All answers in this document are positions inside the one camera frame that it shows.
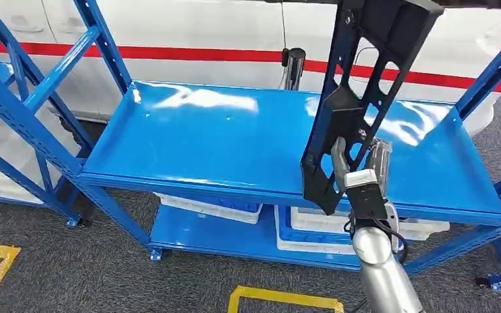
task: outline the floor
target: floor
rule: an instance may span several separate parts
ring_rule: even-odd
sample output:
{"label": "floor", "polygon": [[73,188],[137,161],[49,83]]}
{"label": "floor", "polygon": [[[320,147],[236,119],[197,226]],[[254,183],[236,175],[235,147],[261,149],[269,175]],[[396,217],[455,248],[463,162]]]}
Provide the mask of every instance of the floor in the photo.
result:
{"label": "floor", "polygon": [[[102,128],[86,124],[94,134]],[[501,177],[501,99],[491,125],[474,141],[493,179]],[[148,229],[154,195],[109,190]],[[76,208],[91,213],[79,197]],[[160,262],[100,211],[93,225],[68,229],[42,209],[0,203],[0,245],[22,250],[0,283],[0,312],[226,312],[237,285],[336,298],[352,308],[363,297],[358,275],[327,269],[173,252]],[[467,229],[412,245],[412,257]],[[499,272],[491,246],[481,247],[412,278],[427,312],[501,312],[501,293],[473,279]],[[239,312],[332,312],[241,299]]]}

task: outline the plastic crate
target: plastic crate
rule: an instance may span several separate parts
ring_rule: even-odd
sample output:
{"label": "plastic crate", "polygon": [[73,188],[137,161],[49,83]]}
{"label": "plastic crate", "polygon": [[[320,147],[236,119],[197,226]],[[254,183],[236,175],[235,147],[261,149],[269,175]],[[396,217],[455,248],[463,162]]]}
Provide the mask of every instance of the plastic crate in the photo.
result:
{"label": "plastic crate", "polygon": [[276,242],[279,250],[354,254],[348,234],[293,230],[289,210],[289,207],[274,206]]}
{"label": "plastic crate", "polygon": [[167,194],[155,194],[160,197],[161,204],[179,209],[213,215],[244,223],[256,224],[262,210],[261,203],[248,203],[219,199],[209,196],[191,196],[181,198]]}
{"label": "plastic crate", "polygon": [[[335,212],[327,216],[322,210],[291,207],[291,227],[295,230],[344,234],[342,226],[348,221],[348,213]],[[424,241],[432,233],[448,231],[449,222],[407,218],[399,223],[399,233],[406,239]]]}

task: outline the red stripe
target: red stripe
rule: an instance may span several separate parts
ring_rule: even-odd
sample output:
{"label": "red stripe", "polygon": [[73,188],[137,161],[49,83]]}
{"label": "red stripe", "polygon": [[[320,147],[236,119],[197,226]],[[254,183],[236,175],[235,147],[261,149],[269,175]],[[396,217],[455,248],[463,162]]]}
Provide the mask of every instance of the red stripe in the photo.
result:
{"label": "red stripe", "polygon": [[[21,44],[28,54],[34,55],[65,55],[72,47],[70,44],[40,44],[35,42],[24,42]],[[201,48],[164,48],[164,47],[118,47],[122,57],[126,59],[154,59],[154,60],[184,60],[184,61],[239,61],[239,62],[279,62],[281,52],[263,50],[234,50],[234,49],[201,49]],[[6,53],[5,47],[0,43],[0,53]],[[99,57],[99,51],[92,46],[85,53],[86,57]],[[306,60],[304,70],[308,72],[326,71],[325,61]],[[372,68],[355,65],[352,67],[351,75],[355,77],[368,78]],[[384,80],[394,80],[398,74],[397,70],[385,70],[382,78]],[[420,83],[423,85],[433,85],[440,87],[469,88],[474,78],[450,76],[441,74],[429,74],[420,72],[409,72],[405,82]],[[501,92],[501,83],[496,90]]]}

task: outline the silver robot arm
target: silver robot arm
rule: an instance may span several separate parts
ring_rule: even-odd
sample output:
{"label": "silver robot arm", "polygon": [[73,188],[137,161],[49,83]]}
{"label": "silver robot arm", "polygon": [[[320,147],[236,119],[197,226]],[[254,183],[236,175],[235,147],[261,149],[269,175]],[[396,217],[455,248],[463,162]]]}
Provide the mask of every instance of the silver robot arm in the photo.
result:
{"label": "silver robot arm", "polygon": [[408,274],[380,228],[358,229],[352,246],[360,260],[360,281],[372,313],[424,312]]}
{"label": "silver robot arm", "polygon": [[352,206],[350,233],[360,261],[361,284],[372,313],[424,312],[408,274],[397,260],[399,218],[386,200],[391,145],[374,140],[366,169],[350,172],[344,158],[343,138],[331,150],[337,186]]}

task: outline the shelf foot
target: shelf foot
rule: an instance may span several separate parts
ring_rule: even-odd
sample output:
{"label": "shelf foot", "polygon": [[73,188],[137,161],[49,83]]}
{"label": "shelf foot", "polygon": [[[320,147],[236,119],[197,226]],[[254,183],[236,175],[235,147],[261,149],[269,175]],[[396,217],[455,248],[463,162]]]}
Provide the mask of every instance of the shelf foot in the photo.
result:
{"label": "shelf foot", "polygon": [[162,259],[162,249],[153,249],[151,251],[151,261],[160,261]]}
{"label": "shelf foot", "polygon": [[70,218],[68,222],[66,222],[66,226],[70,228],[82,228],[82,227],[90,227],[92,222],[86,218]]}
{"label": "shelf foot", "polygon": [[68,222],[66,222],[66,226],[71,228],[77,227],[80,220],[80,218],[69,218]]}
{"label": "shelf foot", "polygon": [[475,278],[475,282],[477,286],[490,288],[493,291],[501,291],[501,282],[491,283],[487,277],[477,277]]}

